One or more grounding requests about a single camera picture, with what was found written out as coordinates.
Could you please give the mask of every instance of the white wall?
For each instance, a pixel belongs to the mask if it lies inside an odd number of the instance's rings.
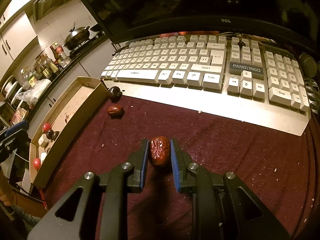
[[[75,20],[78,20],[76,22],[76,28],[81,26],[93,27],[97,24],[80,0],[72,0],[58,7],[35,23],[33,22],[33,16],[31,16],[29,20],[38,35],[39,44],[28,53],[13,72],[13,75],[20,84],[22,84],[20,70],[25,67],[33,69],[36,62],[35,58],[42,50],[45,49],[48,57],[54,60],[53,53],[50,49],[51,43],[57,42],[63,46],[64,40],[69,35],[69,30],[72,29]],[[90,33],[90,38],[95,36],[94,32],[90,31]],[[69,55],[70,51],[65,47],[63,49],[65,53]]]

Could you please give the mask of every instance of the metal screw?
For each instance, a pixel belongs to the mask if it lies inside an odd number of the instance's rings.
[[[128,162],[126,162],[126,163],[123,163],[122,165],[121,165],[121,167],[123,168],[123,169],[130,169],[131,167],[132,167],[132,164],[131,163],[128,163]]]
[[[94,176],[94,173],[93,173],[92,171],[88,171],[88,172],[84,175],[85,179],[92,179],[93,176]]]
[[[234,179],[236,177],[236,175],[232,171],[228,171],[226,173],[226,176],[228,179]]]
[[[196,163],[189,163],[189,168],[192,170],[196,170],[198,169],[199,165]]]

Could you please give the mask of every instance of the cardboard tray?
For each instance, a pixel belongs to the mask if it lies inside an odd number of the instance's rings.
[[[53,104],[38,127],[30,143],[29,170],[31,183],[45,188],[51,174],[58,165],[63,154],[76,137],[79,130],[92,116],[94,111],[107,98],[108,90],[99,79],[90,77],[76,78]],[[50,123],[54,131],[60,131],[55,141],[49,142],[45,148],[39,147],[38,140],[41,137],[42,126]],[[39,158],[42,152],[51,148],[44,159],[40,169],[33,167],[33,159]]]

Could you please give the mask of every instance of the keyboard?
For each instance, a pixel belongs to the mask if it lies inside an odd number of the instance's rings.
[[[255,40],[186,35],[132,42],[101,73],[123,94],[300,136],[311,118],[294,58]]]

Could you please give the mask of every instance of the maroon tablecloth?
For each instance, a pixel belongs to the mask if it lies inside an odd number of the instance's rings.
[[[49,207],[85,172],[110,171],[142,138],[159,135],[177,138],[209,171],[234,171],[291,235],[319,202],[320,129],[314,117],[298,137],[137,98],[122,97],[119,104],[125,109],[121,120],[107,115],[112,103],[106,101],[70,145],[45,190]],[[190,239],[190,232],[191,199],[176,193],[170,171],[149,165],[143,193],[128,197],[129,239]]]

